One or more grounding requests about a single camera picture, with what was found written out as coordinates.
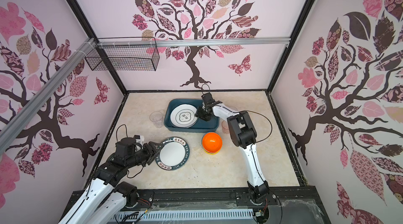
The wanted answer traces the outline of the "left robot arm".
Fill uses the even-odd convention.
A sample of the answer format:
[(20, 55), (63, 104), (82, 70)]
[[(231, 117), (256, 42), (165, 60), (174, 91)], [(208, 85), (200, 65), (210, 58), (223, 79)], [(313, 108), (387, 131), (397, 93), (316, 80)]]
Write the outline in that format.
[(106, 224), (121, 209), (139, 201), (137, 187), (121, 180), (130, 168), (150, 165), (164, 147), (141, 143), (144, 137), (126, 137), (115, 144), (115, 152), (100, 165), (83, 194), (59, 221), (61, 224)]

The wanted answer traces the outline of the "white plate teal rim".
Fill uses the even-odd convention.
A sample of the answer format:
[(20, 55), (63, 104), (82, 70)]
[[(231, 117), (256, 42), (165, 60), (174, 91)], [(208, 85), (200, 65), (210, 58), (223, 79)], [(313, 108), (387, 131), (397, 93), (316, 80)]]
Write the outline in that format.
[(196, 121), (196, 107), (190, 104), (182, 104), (173, 109), (170, 114), (171, 123), (177, 128), (190, 128)]

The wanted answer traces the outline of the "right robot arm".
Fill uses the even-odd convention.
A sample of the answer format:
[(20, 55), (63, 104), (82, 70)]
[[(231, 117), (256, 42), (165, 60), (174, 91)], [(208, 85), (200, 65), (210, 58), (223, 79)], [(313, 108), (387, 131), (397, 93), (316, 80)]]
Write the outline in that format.
[(270, 193), (269, 184), (263, 175), (257, 155), (257, 131), (247, 111), (235, 111), (214, 100), (211, 93), (201, 96), (202, 105), (196, 117), (209, 121), (213, 116), (227, 122), (233, 144), (240, 148), (246, 163), (249, 197), (253, 204), (262, 204)]

